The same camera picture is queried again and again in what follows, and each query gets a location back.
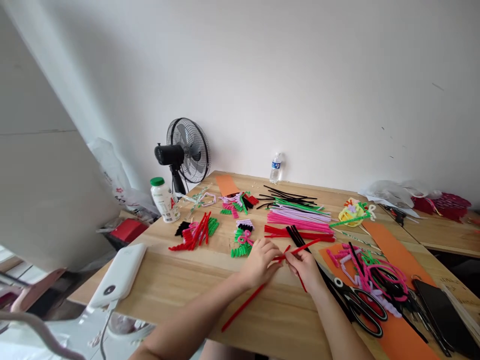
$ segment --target scissor handle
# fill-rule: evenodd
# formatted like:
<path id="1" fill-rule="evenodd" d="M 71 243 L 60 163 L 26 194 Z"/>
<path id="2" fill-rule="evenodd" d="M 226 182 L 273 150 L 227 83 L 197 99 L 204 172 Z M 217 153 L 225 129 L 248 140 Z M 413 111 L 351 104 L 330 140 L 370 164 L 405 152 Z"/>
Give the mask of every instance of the scissor handle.
<path id="1" fill-rule="evenodd" d="M 378 339 L 381 338 L 384 335 L 384 331 L 377 319 L 386 321 L 388 318 L 387 312 L 382 305 L 380 305 L 380 303 L 368 292 L 355 287 L 350 287 L 350 290 L 351 292 L 346 292 L 343 294 L 343 296 L 345 297 L 350 310 L 352 310 L 351 312 L 356 322 L 368 334 Z M 375 311 L 375 309 L 373 309 L 366 301 L 364 301 L 359 294 L 365 295 L 368 299 L 372 300 L 376 304 L 380 313 Z M 360 317 L 360 315 L 363 315 L 365 319 L 367 319 L 375 327 L 375 331 L 373 331 L 364 323 L 364 320 Z"/>
<path id="2" fill-rule="evenodd" d="M 372 296 L 372 294 L 356 287 L 351 287 L 350 289 L 356 295 L 357 300 L 359 300 L 360 304 L 363 305 L 369 312 L 372 312 L 377 319 L 379 319 L 380 321 L 387 321 L 387 319 L 389 318 L 387 312 L 385 311 L 384 307 L 379 303 L 379 301 Z M 367 301 L 361 298 L 360 295 L 365 296 L 367 298 Z M 378 311 L 375 310 L 369 303 L 374 303 Z"/>

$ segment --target black scissors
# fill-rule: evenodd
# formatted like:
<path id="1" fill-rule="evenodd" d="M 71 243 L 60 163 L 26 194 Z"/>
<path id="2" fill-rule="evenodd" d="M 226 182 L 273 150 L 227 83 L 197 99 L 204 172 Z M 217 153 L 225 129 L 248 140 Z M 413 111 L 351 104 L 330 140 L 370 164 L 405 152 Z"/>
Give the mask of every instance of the black scissors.
<path id="1" fill-rule="evenodd" d="M 384 322 L 388 319 L 388 315 L 377 299 L 366 291 L 345 285 L 340 278 L 334 276 L 330 271 L 325 269 L 322 264 L 318 263 L 318 261 L 317 264 L 330 279 L 330 282 L 335 286 L 338 293 L 343 297 L 358 325 L 373 337 L 381 338 L 384 335 L 384 331 L 378 320 Z M 361 315 L 364 316 L 368 323 L 373 325 L 375 330 L 372 330 L 364 323 L 364 320 L 360 317 Z"/>

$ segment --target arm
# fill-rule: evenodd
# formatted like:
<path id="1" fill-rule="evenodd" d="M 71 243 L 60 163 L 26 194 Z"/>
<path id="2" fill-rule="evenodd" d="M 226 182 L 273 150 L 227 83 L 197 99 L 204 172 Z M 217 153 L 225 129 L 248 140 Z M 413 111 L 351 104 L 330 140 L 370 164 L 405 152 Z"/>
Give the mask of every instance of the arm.
<path id="1" fill-rule="evenodd" d="M 281 254 L 278 246 L 268 239 L 255 241 L 240 272 L 233 273 L 213 289 L 190 301 L 170 320 L 159 324 L 130 360 L 190 359 L 234 299 L 270 280 L 282 265 L 269 264 Z"/>
<path id="2" fill-rule="evenodd" d="M 306 290 L 315 303 L 333 360 L 374 360 L 372 353 L 327 288 L 314 256 L 305 250 L 300 251 L 297 257 L 289 252 L 285 256 L 290 270 L 296 276 L 301 277 Z"/>

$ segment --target electric fan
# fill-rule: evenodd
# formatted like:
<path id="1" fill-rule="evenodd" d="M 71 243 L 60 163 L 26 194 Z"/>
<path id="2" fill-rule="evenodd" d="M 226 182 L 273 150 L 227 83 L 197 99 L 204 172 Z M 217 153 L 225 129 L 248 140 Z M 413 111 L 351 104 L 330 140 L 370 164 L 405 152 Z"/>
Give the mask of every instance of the electric fan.
<path id="1" fill-rule="evenodd" d="M 204 131 L 186 117 L 173 120 L 166 133 L 167 145 L 155 147 L 160 165 L 169 165 L 176 193 L 186 194 L 180 174 L 190 183 L 199 183 L 210 171 L 210 145 Z"/>

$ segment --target water bottle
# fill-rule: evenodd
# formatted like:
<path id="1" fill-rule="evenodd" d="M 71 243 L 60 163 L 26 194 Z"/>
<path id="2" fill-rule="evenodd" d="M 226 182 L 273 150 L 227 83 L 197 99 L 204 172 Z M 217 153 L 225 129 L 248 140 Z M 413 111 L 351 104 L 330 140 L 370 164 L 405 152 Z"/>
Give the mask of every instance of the water bottle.
<path id="1" fill-rule="evenodd" d="M 276 184 L 280 180 L 280 166 L 282 165 L 281 152 L 276 152 L 271 162 L 270 182 Z"/>

